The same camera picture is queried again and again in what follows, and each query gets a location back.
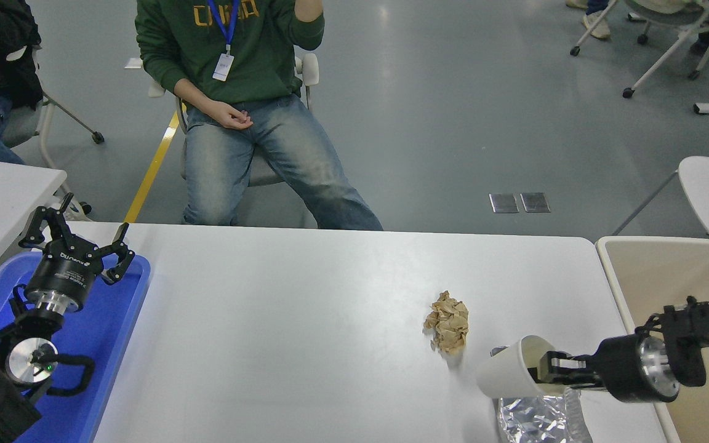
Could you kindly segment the person's left hand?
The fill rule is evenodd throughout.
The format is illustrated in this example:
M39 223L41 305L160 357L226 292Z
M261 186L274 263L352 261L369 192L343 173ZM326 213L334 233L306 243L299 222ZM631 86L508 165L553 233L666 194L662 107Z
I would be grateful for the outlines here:
M318 19L324 12L323 0L296 0L294 14L297 20L311 23Z

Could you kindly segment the person's right hand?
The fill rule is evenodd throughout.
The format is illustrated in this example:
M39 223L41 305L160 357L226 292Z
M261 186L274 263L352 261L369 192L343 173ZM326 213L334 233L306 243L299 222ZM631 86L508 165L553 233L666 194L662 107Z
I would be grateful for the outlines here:
M201 107L202 111L214 121L217 121L222 128L244 130L254 124L247 111L237 110L227 103L209 99Z

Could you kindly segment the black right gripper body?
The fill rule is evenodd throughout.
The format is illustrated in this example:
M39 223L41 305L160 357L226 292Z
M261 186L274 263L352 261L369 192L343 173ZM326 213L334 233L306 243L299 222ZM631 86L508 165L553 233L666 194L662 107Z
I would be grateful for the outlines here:
M607 338L593 355L593 368L603 387L621 402L645 401L644 379L639 368L640 341L636 334Z

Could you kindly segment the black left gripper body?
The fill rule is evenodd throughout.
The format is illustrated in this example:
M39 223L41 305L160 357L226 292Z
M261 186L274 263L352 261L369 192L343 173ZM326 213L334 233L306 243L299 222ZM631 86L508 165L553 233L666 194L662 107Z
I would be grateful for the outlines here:
M102 258L93 249L65 247L51 241L43 250L42 259L25 288L25 296L36 303L43 293L66 295L74 303L85 303L98 275L102 273Z

